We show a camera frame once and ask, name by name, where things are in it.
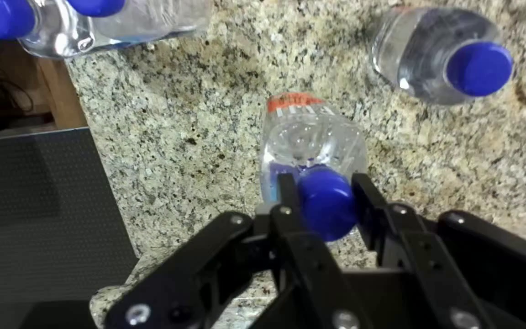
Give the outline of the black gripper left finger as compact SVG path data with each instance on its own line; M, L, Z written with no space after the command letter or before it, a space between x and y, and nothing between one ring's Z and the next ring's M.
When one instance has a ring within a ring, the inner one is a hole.
M361 329L363 307L328 243L357 225L352 183L333 170L278 177L280 203L226 212L138 282L107 329L211 329L262 272L278 296L255 329Z

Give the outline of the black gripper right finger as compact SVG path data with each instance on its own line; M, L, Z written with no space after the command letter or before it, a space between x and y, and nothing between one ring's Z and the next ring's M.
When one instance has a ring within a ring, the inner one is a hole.
M379 267L353 278L375 329L526 329L526 240L476 214L436 221L353 177Z

